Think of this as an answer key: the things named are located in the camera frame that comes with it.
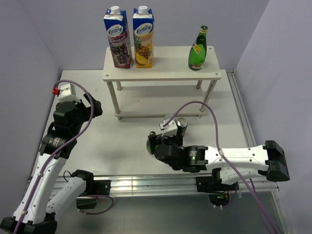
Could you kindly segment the green glass bottle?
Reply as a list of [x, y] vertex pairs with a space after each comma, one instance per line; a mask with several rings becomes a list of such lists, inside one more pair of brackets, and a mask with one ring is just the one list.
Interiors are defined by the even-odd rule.
[[149, 133], [147, 141], [146, 141], [146, 149], [147, 149], [148, 153], [151, 155], [153, 155], [155, 153], [156, 142], [157, 142], [156, 132], [151, 131]]
[[202, 25], [199, 34], [190, 49], [188, 66], [191, 70], [200, 70], [205, 62], [207, 55], [207, 32], [208, 26]]

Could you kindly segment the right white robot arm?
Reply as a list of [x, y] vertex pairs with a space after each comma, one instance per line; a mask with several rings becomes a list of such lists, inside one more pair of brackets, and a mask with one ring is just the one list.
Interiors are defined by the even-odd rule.
[[272, 182], [290, 180], [284, 150], [273, 140], [251, 148], [223, 148], [212, 146], [183, 146], [186, 129], [175, 128], [167, 132], [150, 132], [146, 141], [147, 151], [174, 171], [211, 173], [211, 185], [222, 190], [226, 185], [245, 179], [264, 177]]

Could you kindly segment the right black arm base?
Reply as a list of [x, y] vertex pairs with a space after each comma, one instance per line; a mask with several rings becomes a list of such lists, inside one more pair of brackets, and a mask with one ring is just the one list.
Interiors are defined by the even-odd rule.
[[239, 185], [222, 183], [220, 172], [221, 168], [213, 169], [210, 176], [197, 176], [195, 182], [198, 193], [208, 194], [212, 208], [223, 210], [236, 198]]

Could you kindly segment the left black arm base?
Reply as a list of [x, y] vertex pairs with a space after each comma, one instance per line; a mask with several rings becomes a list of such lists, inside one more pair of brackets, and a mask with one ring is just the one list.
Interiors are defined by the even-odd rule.
[[99, 195], [109, 195], [111, 180], [95, 180], [90, 190], [76, 199], [76, 207], [81, 210], [94, 209], [99, 203]]

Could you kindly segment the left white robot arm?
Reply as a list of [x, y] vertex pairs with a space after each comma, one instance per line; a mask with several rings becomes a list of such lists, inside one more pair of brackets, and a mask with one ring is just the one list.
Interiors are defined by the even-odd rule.
[[77, 138], [82, 135], [83, 123], [102, 115], [101, 103], [89, 93], [84, 97], [90, 103], [86, 107], [76, 95], [58, 95], [47, 135], [42, 139], [39, 159], [34, 176], [11, 217], [5, 217], [0, 228], [8, 234], [54, 234], [57, 219], [68, 206], [81, 195], [94, 191], [92, 172], [76, 170], [67, 184], [53, 198], [50, 197], [58, 175], [65, 165]]

